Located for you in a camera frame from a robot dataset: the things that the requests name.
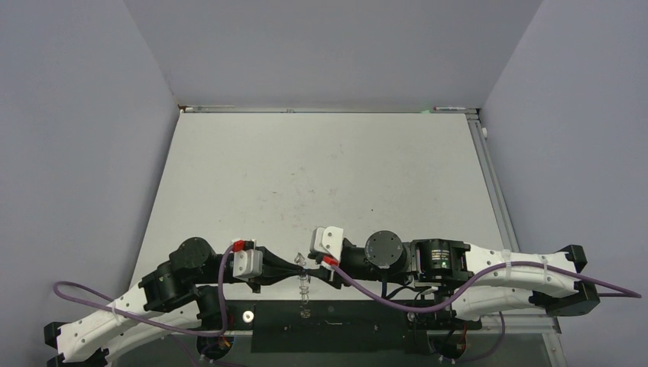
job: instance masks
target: white wall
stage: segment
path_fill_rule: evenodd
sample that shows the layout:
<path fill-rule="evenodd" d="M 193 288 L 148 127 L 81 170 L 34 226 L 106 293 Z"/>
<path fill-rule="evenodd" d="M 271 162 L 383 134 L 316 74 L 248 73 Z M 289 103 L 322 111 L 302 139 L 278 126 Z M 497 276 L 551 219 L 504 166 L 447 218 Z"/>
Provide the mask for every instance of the white wall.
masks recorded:
<path fill-rule="evenodd" d="M 482 107 L 541 0 L 125 0 L 185 105 Z"/>
<path fill-rule="evenodd" d="M 585 246 L 585 273 L 648 295 L 648 2 L 545 0 L 483 120 L 520 247 Z M 645 365 L 644 300 L 560 320 L 570 365 Z"/>
<path fill-rule="evenodd" d="M 0 5 L 0 364 L 43 366 L 55 280 L 124 291 L 177 107 L 121 1 Z"/>

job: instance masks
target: metal frame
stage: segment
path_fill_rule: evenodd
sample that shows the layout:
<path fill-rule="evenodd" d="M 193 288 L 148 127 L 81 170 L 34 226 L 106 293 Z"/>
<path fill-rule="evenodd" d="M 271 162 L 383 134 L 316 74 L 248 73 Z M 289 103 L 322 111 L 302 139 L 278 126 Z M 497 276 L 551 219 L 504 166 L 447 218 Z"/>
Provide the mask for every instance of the metal frame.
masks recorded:
<path fill-rule="evenodd" d="M 420 109 L 402 108 L 402 107 L 369 107 L 369 108 L 284 108 L 284 107 L 235 107 L 235 106 L 181 106 L 181 113 L 422 113 Z M 500 188 L 491 156 L 488 153 L 486 138 L 483 134 L 481 122 L 477 109 L 465 109 L 460 111 L 434 111 L 432 109 L 423 111 L 423 113 L 461 113 L 468 120 L 468 129 L 471 132 L 478 161 L 481 166 L 481 172 L 484 175 L 488 195 L 491 198 L 497 226 L 505 248 L 514 252 L 519 252 L 520 247 L 517 243 L 513 224 L 510 220 L 504 195 Z M 507 333 L 541 333 L 545 342 L 545 347 L 549 360 L 553 367 L 567 366 L 565 355 L 559 340 L 560 327 L 558 320 L 548 317 L 544 312 L 534 313 L 528 310 L 510 311 L 505 313 L 507 322 Z M 482 317 L 482 330 L 476 330 L 475 333 L 499 333 L 501 323 L 497 315 L 487 315 Z M 250 335 L 251 331 L 231 331 L 228 335 Z"/>

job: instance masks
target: white tabletop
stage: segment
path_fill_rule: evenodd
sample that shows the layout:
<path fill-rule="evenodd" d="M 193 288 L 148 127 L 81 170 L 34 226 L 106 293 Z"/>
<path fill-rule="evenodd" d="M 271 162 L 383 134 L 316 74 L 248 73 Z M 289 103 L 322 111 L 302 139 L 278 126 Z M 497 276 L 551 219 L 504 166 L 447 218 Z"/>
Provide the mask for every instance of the white tabletop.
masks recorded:
<path fill-rule="evenodd" d="M 216 252 L 233 238 L 257 239 L 292 261 L 307 254 L 317 226 L 342 227 L 356 245 L 388 229 L 404 241 L 504 248 L 462 114 L 184 113 L 131 284 L 189 237 Z M 287 279 L 253 294 L 228 284 L 225 294 L 298 300 L 298 285 Z M 309 295 L 366 299 L 318 280 Z"/>

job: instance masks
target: transparent chain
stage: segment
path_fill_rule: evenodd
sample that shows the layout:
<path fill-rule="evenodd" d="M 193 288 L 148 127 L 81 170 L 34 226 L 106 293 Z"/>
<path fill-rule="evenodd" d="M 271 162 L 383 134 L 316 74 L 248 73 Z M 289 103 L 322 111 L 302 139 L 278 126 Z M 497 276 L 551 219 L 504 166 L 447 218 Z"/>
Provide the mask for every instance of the transparent chain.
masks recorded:
<path fill-rule="evenodd" d="M 306 266 L 306 258 L 301 252 L 297 252 L 295 257 L 295 264 L 304 268 Z M 300 306 L 300 315 L 304 319 L 310 317 L 310 310 L 305 307 L 308 304 L 308 284 L 310 284 L 310 275 L 303 272 L 300 275 L 300 296 L 302 297 L 302 305 Z"/>

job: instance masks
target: robotic arm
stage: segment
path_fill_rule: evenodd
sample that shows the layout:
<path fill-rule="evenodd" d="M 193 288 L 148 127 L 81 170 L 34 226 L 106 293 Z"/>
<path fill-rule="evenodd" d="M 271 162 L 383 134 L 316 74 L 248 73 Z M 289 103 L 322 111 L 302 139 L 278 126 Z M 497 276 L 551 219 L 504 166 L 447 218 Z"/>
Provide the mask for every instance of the robotic arm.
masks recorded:
<path fill-rule="evenodd" d="M 403 320 L 410 325 L 419 323 L 420 332 L 425 335 L 427 330 L 453 330 L 465 321 L 478 321 L 481 315 L 502 310 L 542 308 L 550 316 L 578 316 L 600 303 L 592 283 L 547 268 L 580 273 L 587 259 L 577 245 L 554 254 L 531 255 L 443 239 L 402 242 L 395 233 L 380 231 L 369 237 L 364 247 L 358 247 L 344 237 L 343 229 L 319 227 L 313 232 L 309 258 L 320 266 L 305 269 L 289 263 L 266 248 L 257 247 L 254 240 L 234 241 L 232 253 L 223 258 L 214 253 L 207 241 L 195 237 L 183 242 L 170 254 L 169 261 L 144 276 L 108 307 L 184 329 L 222 328 L 218 288 L 198 285 L 218 282 L 221 261 L 225 261 L 223 283 L 245 282 L 255 293 L 261 291 L 261 286 L 305 274 L 337 289 L 349 286 L 350 282 L 335 271 L 338 269 L 353 280 L 411 285 L 433 294 L 432 304 L 447 300 L 478 272 L 493 265 L 506 265 L 473 280 L 451 307 L 415 317 L 402 313 Z M 519 261 L 545 266 L 511 266 Z M 226 312 L 237 320 L 228 325 L 228 330 L 252 329 L 252 319 L 245 319 L 251 306 L 254 305 L 228 301 Z M 98 310 L 74 323 L 50 323 L 45 326 L 45 341 L 57 349 L 58 355 L 48 362 L 48 367 L 106 365 L 128 350 L 168 333 L 107 310 Z"/>

